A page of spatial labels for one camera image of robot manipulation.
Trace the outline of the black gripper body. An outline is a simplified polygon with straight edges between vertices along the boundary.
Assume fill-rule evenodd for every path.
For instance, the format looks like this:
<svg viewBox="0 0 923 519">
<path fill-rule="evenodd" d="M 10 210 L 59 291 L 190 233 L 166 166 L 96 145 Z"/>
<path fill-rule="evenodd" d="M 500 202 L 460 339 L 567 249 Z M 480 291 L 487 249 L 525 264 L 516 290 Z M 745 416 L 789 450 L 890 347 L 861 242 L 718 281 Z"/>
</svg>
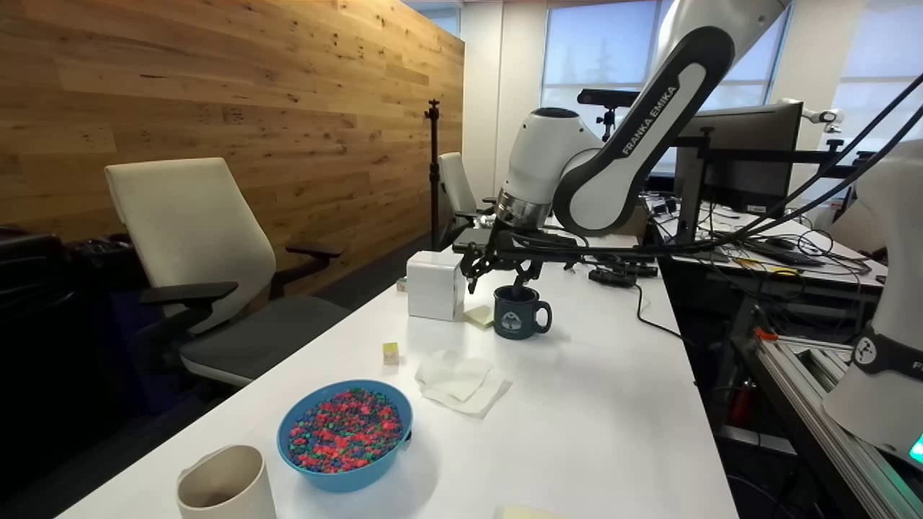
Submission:
<svg viewBox="0 0 923 519">
<path fill-rule="evenodd" d="M 545 264 L 571 269 L 581 259 L 581 246 L 558 233 L 494 225 L 463 230 L 460 255 L 467 291 L 476 291 L 480 281 L 490 271 L 515 271 L 516 287 L 525 287 L 543 274 Z"/>
</svg>

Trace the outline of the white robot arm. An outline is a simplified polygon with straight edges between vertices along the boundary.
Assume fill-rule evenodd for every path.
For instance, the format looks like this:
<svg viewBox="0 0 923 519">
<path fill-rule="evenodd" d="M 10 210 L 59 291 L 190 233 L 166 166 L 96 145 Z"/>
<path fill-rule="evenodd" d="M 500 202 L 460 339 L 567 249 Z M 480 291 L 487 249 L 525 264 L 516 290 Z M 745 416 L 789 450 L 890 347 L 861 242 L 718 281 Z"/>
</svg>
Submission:
<svg viewBox="0 0 923 519">
<path fill-rule="evenodd" d="M 679 142 L 724 75 L 792 0 L 672 0 L 659 62 L 624 125 L 588 145 L 571 111 L 536 111 L 520 128 L 502 206 L 463 271 L 476 281 L 522 264 L 578 264 L 629 222 L 655 161 Z M 822 409 L 854 438 L 917 465 L 923 452 L 923 155 L 916 140 L 861 170 L 856 199 L 887 230 L 890 281 L 878 315 Z"/>
</svg>

